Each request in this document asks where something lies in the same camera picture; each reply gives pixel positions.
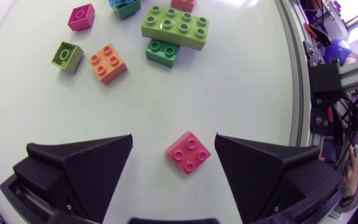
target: hand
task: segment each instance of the hand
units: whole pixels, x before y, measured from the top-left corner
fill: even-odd
[[[342,175],[342,183],[347,189],[343,196],[344,198],[353,196],[357,190],[358,167],[352,146],[349,147],[349,155],[350,160],[346,161],[345,170]]]

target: lime green lego brick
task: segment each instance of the lime green lego brick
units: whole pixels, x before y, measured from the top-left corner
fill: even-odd
[[[180,46],[159,40],[150,41],[146,48],[146,57],[149,60],[172,68]]]
[[[142,36],[201,50],[208,34],[209,20],[189,12],[150,6],[142,22]]]
[[[120,19],[124,19],[140,10],[140,0],[135,0],[131,3],[114,6],[112,7],[112,9],[114,10],[114,12],[116,12]]]
[[[73,73],[83,54],[84,51],[80,46],[62,41],[51,62],[67,72]]]

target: window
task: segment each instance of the window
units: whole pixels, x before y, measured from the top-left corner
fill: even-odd
[[[350,27],[358,22],[358,0],[336,0],[341,5],[341,18]]]

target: white table surface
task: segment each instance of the white table surface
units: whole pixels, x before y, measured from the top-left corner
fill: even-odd
[[[0,184],[27,156],[28,142],[63,144],[132,133],[134,147],[105,223],[130,217],[241,219],[214,149],[219,134],[288,145],[292,77],[288,45],[274,1],[198,0],[210,20],[202,51],[182,47],[173,68],[145,57],[140,23],[152,4],[123,21],[107,1],[91,1],[91,29],[67,20],[83,1],[18,0],[0,28]],[[62,40],[85,55],[74,75],[50,63]],[[87,58],[112,43],[129,71],[105,86]],[[186,176],[165,155],[185,131],[212,153]],[[0,191],[0,212],[23,223]]]

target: black mount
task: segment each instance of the black mount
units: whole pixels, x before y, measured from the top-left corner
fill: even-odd
[[[323,56],[307,41],[303,42],[308,62],[311,111],[310,130],[323,136],[334,136],[335,144],[342,144],[343,125],[332,105],[345,97],[339,74],[339,59],[325,64]]]

